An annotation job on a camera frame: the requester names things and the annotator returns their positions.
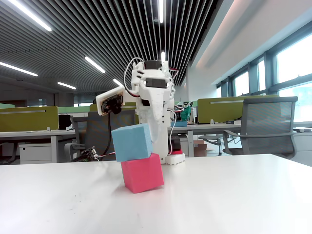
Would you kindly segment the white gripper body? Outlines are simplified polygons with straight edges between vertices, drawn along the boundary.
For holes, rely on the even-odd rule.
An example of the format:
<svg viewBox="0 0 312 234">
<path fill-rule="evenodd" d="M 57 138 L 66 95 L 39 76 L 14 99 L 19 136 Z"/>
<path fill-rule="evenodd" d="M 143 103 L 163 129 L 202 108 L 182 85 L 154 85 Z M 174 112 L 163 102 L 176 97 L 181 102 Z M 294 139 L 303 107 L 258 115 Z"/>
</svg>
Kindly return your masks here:
<svg viewBox="0 0 312 234">
<path fill-rule="evenodd" d="M 131 93 L 138 96 L 138 104 L 143 108 L 149 109 L 150 104 L 148 100 L 142 100 L 140 97 L 140 86 L 155 87 L 155 88 L 169 88 L 170 97 L 168 101 L 167 110 L 174 109 L 174 83 L 170 74 L 168 62 L 146 61 L 133 64 Z"/>
</svg>

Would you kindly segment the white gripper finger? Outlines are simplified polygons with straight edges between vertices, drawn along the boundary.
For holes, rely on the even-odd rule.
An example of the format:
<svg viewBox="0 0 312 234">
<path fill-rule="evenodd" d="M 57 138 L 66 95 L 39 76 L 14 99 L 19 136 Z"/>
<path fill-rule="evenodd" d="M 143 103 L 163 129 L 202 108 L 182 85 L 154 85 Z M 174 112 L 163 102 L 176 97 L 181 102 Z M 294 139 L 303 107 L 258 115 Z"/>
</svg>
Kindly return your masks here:
<svg viewBox="0 0 312 234">
<path fill-rule="evenodd" d="M 151 131 L 152 143 L 156 143 L 161 134 L 167 132 L 166 112 L 170 97 L 169 88 L 140 86 L 140 97 L 148 100 L 147 123 Z"/>
<path fill-rule="evenodd" d="M 169 127 L 169 112 L 166 111 L 162 115 L 160 121 L 158 137 L 155 143 L 155 153 L 159 155 L 160 163 L 166 163 L 166 157 L 168 155 L 168 127 Z"/>
</svg>

